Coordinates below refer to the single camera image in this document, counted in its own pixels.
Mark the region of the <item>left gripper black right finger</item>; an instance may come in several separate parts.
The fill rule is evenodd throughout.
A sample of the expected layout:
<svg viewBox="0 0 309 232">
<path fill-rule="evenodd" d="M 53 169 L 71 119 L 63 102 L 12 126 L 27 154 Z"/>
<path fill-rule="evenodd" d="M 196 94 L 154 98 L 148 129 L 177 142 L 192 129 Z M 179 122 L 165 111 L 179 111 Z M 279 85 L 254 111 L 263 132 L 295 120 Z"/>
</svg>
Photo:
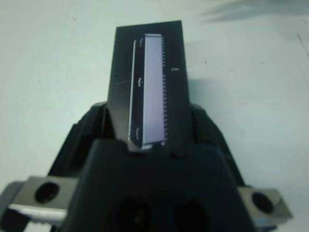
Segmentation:
<svg viewBox="0 0 309 232">
<path fill-rule="evenodd" d="M 219 152 L 219 156 L 225 162 L 226 168 L 229 170 L 230 176 L 236 185 L 241 187 L 246 186 L 220 129 L 201 106 L 192 103 L 190 110 L 195 143 L 215 147 Z"/>
</svg>

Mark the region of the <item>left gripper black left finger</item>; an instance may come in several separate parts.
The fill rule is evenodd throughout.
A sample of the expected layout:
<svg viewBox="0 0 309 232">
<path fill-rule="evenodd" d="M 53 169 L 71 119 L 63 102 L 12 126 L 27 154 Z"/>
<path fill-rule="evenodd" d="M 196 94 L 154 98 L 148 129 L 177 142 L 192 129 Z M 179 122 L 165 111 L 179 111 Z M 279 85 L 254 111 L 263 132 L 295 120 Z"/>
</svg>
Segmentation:
<svg viewBox="0 0 309 232">
<path fill-rule="evenodd" d="M 98 102 L 73 124 L 48 172 L 49 176 L 78 177 L 93 142 L 114 139 L 114 129 L 106 102 Z"/>
</svg>

